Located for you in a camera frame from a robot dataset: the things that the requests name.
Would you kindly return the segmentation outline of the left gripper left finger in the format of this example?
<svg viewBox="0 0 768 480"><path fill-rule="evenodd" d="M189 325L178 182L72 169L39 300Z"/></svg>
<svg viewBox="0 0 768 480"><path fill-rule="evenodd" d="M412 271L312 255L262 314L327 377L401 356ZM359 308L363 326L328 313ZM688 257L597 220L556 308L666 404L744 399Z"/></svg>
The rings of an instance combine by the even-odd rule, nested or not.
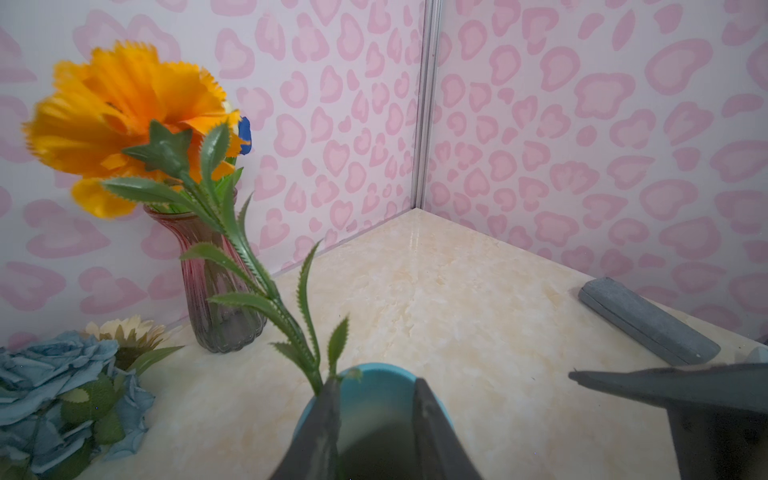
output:
<svg viewBox="0 0 768 480"><path fill-rule="evenodd" d="M340 385L332 378L312 401L271 480L336 479L341 427Z"/></svg>

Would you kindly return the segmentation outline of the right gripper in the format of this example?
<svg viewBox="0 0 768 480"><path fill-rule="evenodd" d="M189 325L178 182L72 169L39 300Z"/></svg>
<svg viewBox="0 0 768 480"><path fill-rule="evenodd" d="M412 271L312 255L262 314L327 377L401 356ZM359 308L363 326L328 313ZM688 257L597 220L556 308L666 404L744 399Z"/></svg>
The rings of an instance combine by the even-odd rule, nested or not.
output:
<svg viewBox="0 0 768 480"><path fill-rule="evenodd" d="M680 477L767 477L765 364L668 367L630 373L572 371L568 378L590 390L660 408L737 411L667 412Z"/></svg>

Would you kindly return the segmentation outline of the orange flower stem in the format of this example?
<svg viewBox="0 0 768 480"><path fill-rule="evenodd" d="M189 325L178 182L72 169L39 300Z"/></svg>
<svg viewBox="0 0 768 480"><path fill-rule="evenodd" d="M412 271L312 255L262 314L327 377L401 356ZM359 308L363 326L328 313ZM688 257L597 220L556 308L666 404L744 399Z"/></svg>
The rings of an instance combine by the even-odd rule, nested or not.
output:
<svg viewBox="0 0 768 480"><path fill-rule="evenodd" d="M357 376L338 368L349 323L342 320L321 347L308 302L311 261L302 264L299 310L291 313L252 251L248 207L235 199L236 160L250 146L245 130L209 71L165 62L152 45L130 41L96 48L86 63L57 63L52 93L22 126L33 156L76 177L72 197L91 215L116 219L137 205L179 207L221 235L223 245L202 241L183 259L234 275L244 290L209 294L206 302L263 315L283 335L277 351L320 392L330 381Z"/></svg>

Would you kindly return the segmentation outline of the red glass vase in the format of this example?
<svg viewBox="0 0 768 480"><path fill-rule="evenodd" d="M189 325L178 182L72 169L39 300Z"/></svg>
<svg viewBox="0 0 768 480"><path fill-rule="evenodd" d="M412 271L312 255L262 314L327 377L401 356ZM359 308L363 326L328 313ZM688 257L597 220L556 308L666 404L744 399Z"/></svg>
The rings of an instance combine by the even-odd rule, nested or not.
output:
<svg viewBox="0 0 768 480"><path fill-rule="evenodd" d="M241 261L228 240L193 213L161 213L148 206L145 212L168 229L182 252L201 242L222 248ZM246 283L234 273L208 260L181 262L189 320L198 343L213 353L238 351L261 335L267 319L254 310L211 304L208 298L222 293L244 292Z"/></svg>

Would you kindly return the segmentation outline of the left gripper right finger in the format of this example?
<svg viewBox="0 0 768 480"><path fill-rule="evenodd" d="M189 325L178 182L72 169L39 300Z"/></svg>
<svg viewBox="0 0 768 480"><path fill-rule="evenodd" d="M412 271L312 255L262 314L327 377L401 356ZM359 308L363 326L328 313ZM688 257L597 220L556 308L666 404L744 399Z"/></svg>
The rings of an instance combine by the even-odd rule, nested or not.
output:
<svg viewBox="0 0 768 480"><path fill-rule="evenodd" d="M482 479L423 378L414 385L412 426L422 479Z"/></svg>

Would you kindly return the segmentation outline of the teal cylindrical vase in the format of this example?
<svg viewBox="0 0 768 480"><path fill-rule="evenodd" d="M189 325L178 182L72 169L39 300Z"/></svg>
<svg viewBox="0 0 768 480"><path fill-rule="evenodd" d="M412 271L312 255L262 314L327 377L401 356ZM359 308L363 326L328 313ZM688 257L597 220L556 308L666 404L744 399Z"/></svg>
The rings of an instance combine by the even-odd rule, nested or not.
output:
<svg viewBox="0 0 768 480"><path fill-rule="evenodd" d="M343 372L338 379L341 427L336 479L422 479L412 426L417 378L385 363ZM302 412L293 438L314 399Z"/></svg>

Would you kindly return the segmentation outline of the cream sunflower stem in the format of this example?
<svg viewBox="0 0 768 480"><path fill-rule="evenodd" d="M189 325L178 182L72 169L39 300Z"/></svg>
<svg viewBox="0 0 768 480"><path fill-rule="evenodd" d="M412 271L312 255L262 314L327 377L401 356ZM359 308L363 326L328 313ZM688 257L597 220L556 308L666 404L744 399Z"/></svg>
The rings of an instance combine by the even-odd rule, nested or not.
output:
<svg viewBox="0 0 768 480"><path fill-rule="evenodd" d="M178 327L168 330L165 325L156 324L153 320L143 320L139 315L126 319L115 319L97 325L90 322L81 335L93 336L97 340L116 340L116 366L127 371L128 368L143 354L157 348L171 346L171 337L179 330Z"/></svg>

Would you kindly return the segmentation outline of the blue tulip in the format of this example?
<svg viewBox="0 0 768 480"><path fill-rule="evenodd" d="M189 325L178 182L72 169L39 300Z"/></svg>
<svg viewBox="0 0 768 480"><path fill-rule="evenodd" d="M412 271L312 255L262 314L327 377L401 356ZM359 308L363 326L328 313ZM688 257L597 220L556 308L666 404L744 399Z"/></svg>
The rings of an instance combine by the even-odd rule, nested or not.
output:
<svg viewBox="0 0 768 480"><path fill-rule="evenodd" d="M240 154L246 155L252 149L252 135L250 121L245 116L241 116L238 122L238 136L241 140Z"/></svg>

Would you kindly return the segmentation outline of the blue rose bouquet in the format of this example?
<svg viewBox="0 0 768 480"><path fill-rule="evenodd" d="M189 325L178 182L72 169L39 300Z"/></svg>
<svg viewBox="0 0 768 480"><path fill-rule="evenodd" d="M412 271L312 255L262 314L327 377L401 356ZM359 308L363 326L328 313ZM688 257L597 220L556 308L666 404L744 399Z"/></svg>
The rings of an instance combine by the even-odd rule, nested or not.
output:
<svg viewBox="0 0 768 480"><path fill-rule="evenodd" d="M2 349L2 478L74 479L99 460L139 451L155 399L140 377L177 349L157 348L124 371L118 347L68 331Z"/></svg>

